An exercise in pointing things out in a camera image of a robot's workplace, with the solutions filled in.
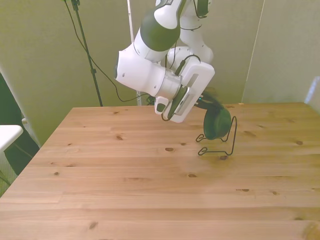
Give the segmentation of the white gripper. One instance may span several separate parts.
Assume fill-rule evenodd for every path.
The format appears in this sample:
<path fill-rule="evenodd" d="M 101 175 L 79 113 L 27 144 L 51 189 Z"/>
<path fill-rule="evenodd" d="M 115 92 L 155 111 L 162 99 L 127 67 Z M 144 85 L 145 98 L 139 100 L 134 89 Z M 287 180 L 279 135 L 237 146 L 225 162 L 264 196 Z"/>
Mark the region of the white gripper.
<path fill-rule="evenodd" d="M 223 106 L 218 100 L 216 89 L 207 87 L 215 75 L 211 65 L 200 61 L 182 61 L 176 73 L 180 77 L 181 85 L 170 105 L 170 121 L 183 122 L 194 105 L 210 111 L 216 106 Z"/>

